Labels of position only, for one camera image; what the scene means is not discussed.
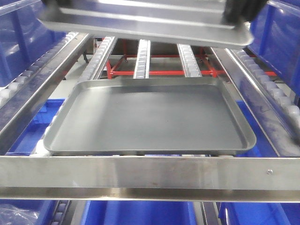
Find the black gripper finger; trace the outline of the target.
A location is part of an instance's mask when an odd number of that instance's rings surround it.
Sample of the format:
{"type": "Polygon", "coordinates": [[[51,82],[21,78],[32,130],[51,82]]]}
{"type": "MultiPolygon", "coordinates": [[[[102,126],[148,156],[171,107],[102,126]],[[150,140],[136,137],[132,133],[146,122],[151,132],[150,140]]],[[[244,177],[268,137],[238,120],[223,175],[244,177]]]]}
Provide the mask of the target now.
{"type": "Polygon", "coordinates": [[[227,0],[223,18],[228,23],[237,23],[240,19],[251,22],[266,3],[267,0],[227,0]]]}

